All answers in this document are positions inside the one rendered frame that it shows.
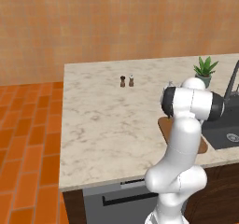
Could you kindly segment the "dark grey tap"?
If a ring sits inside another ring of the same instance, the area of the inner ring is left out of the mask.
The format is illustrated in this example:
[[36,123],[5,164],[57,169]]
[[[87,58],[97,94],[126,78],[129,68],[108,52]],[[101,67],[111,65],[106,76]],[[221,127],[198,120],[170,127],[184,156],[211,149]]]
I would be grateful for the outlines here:
[[233,87],[238,69],[239,69],[239,60],[237,61],[236,65],[233,69],[231,79],[229,81],[228,87],[227,87],[227,89],[225,91],[225,94],[224,94],[224,102],[225,103],[228,103],[228,101],[230,99],[230,95],[231,95],[231,92],[232,92],[232,87]]

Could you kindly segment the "grey dishwasher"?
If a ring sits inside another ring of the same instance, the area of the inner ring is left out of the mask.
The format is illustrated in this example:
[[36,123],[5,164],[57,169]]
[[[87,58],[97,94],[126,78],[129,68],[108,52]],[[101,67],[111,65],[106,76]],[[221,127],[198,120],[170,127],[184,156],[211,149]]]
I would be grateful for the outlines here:
[[143,179],[83,190],[87,224],[145,224],[158,194]]

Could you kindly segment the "dark grey sink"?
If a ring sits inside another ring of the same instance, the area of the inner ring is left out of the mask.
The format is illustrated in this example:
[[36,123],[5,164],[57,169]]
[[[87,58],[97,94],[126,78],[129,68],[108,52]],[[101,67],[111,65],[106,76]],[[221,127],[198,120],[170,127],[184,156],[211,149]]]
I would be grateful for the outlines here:
[[214,149],[239,147],[239,95],[230,97],[220,119],[203,124],[203,136]]

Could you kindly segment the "dark wooden cupboard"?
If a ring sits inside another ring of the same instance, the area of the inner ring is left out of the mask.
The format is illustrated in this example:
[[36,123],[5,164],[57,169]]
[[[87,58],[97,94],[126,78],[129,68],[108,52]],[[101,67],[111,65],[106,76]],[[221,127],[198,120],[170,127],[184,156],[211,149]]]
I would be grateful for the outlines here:
[[[239,163],[207,168],[206,187],[190,196],[182,213],[190,224],[239,222]],[[87,224],[84,188],[63,192],[69,224]]]

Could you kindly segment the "brown wooden cutting board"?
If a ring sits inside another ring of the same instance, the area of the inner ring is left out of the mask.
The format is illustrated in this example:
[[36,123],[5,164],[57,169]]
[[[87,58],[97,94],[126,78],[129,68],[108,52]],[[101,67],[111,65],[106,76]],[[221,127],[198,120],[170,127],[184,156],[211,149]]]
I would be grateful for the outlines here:
[[[158,125],[162,132],[162,136],[163,136],[165,142],[169,143],[169,137],[170,137],[170,132],[171,132],[172,125],[173,125],[173,119],[172,118],[168,119],[167,117],[161,117],[158,119]],[[198,149],[198,153],[204,154],[207,150],[208,150],[208,145],[204,141],[204,138],[201,137],[201,143],[200,143],[200,146]]]

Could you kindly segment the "green potted plant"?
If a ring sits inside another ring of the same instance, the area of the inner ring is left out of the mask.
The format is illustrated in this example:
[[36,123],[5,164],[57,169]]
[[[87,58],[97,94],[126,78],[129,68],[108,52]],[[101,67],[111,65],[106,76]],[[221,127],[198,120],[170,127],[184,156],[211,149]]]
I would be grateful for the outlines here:
[[208,88],[212,74],[215,73],[214,68],[218,65],[218,62],[212,62],[211,57],[208,56],[205,60],[199,58],[199,65],[194,65],[195,76],[204,82],[204,85]]

